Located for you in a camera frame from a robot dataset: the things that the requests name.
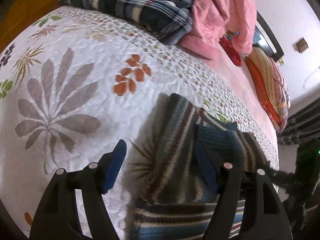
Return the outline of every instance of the pink bed sheet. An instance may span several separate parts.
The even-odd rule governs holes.
[[[259,103],[253,80],[244,58],[241,57],[242,67],[237,67],[231,62],[221,46],[218,49],[220,50],[220,56],[217,60],[203,59],[203,61],[239,96],[278,152],[276,131],[267,113]]]

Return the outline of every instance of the metal screw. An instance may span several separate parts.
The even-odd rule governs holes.
[[[226,169],[230,170],[230,169],[232,169],[233,165],[231,163],[224,163],[223,167],[225,167]]]
[[[258,169],[258,170],[257,170],[257,173],[258,173],[259,175],[261,175],[261,176],[263,176],[264,174],[266,174],[263,169]]]
[[[58,175],[62,175],[64,173],[64,169],[63,168],[57,169],[56,173]]]
[[[93,162],[93,163],[89,164],[89,168],[90,169],[95,169],[96,167],[98,167],[98,163],[96,163],[96,162]]]

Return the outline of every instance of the gray leaf pattern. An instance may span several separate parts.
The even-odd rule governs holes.
[[[17,126],[14,128],[17,135],[19,137],[28,135],[29,133],[33,132],[35,129],[43,126],[42,123],[36,122],[33,120],[24,120],[21,123],[18,123]]]
[[[19,99],[18,107],[19,107],[20,114],[22,114],[24,117],[33,118],[37,120],[42,119],[38,111],[36,110],[36,108],[28,100]]]
[[[47,102],[47,105],[50,104],[52,84],[53,84],[53,63],[51,60],[47,60],[41,70],[41,84],[44,89],[44,99]]]
[[[60,101],[63,102],[66,100],[70,94],[79,88],[86,78],[90,75],[91,71],[93,70],[93,63],[83,65],[77,72],[74,74],[70,79],[68,84],[65,85],[61,94],[60,94]]]
[[[68,48],[67,52],[62,57],[55,81],[55,92],[52,91],[54,89],[54,64],[51,60],[47,60],[42,66],[41,82],[36,78],[31,78],[28,81],[27,85],[29,94],[38,108],[35,107],[33,102],[31,103],[26,99],[18,100],[19,111],[27,119],[18,123],[15,127],[17,135],[19,137],[29,135],[25,146],[26,149],[29,149],[39,138],[39,135],[45,131],[45,155],[47,156],[47,143],[49,143],[50,155],[52,161],[56,165],[54,149],[58,138],[60,138],[61,142],[69,152],[73,151],[75,141],[65,133],[53,128],[52,125],[60,125],[70,131],[81,134],[93,133],[101,126],[101,123],[97,118],[87,114],[69,114],[69,116],[63,119],[56,120],[57,117],[63,114],[68,114],[86,104],[90,98],[93,97],[98,88],[98,82],[94,82],[80,88],[92,72],[94,67],[93,63],[83,65],[73,76],[69,78],[67,84],[63,86],[71,66],[73,55],[73,51]],[[46,159],[44,160],[44,172],[46,173]]]
[[[57,80],[56,80],[57,93],[61,90],[63,82],[66,79],[67,73],[71,66],[72,59],[73,59],[73,51],[70,48],[68,48],[67,52],[62,57]]]
[[[61,110],[57,114],[57,116],[67,114],[83,106],[93,96],[97,88],[98,88],[98,82],[95,82],[79,89],[73,96],[67,99],[65,104],[61,107]]]
[[[35,141],[38,139],[40,133],[42,133],[43,131],[45,131],[45,129],[35,130],[29,136],[28,141],[26,142],[26,147],[25,147],[26,150],[28,150],[35,143]]]
[[[99,129],[100,121],[87,114],[75,114],[56,122],[57,124],[82,134],[89,134]]]
[[[27,87],[29,94],[36,102],[37,106],[40,108],[42,112],[44,112],[42,106],[42,89],[39,82],[35,78],[30,78]]]

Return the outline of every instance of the bed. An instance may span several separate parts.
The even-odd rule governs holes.
[[[103,196],[124,239],[130,203],[144,186],[127,172],[138,155],[131,142],[148,139],[172,93],[253,132],[278,169],[276,133],[245,62],[236,67],[220,51],[218,60],[203,60],[124,20],[68,6],[26,28],[0,62],[0,199],[19,228],[29,234],[28,216],[58,167],[82,169],[124,139],[127,159]],[[76,194],[81,226],[90,236]]]

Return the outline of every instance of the wooden floor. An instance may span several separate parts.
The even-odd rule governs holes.
[[[15,0],[0,24],[0,53],[30,24],[58,7],[57,0]]]

